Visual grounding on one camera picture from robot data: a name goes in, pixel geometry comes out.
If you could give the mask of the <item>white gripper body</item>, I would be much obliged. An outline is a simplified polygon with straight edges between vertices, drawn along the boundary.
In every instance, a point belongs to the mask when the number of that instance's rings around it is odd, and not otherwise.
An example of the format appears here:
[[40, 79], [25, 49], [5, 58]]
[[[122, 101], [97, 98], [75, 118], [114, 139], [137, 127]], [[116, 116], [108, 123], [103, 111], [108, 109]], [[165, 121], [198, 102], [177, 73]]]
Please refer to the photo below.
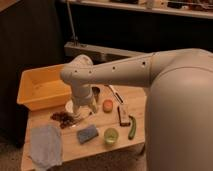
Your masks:
[[71, 99], [73, 102], [73, 112], [75, 114], [78, 114], [80, 108], [83, 106], [88, 106], [93, 113], [96, 113], [98, 111], [97, 102], [95, 100], [93, 92], [90, 92], [88, 95], [82, 97], [72, 95]]

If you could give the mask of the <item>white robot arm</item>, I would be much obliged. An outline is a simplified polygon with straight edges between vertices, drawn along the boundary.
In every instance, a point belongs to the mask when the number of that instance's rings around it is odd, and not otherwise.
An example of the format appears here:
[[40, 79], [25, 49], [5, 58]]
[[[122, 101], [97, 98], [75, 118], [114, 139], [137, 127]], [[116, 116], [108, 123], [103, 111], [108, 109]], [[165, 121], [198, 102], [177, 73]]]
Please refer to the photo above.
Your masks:
[[92, 101], [93, 84], [147, 87], [147, 170], [213, 171], [212, 52], [160, 51], [99, 65], [79, 55], [60, 77], [76, 107]]

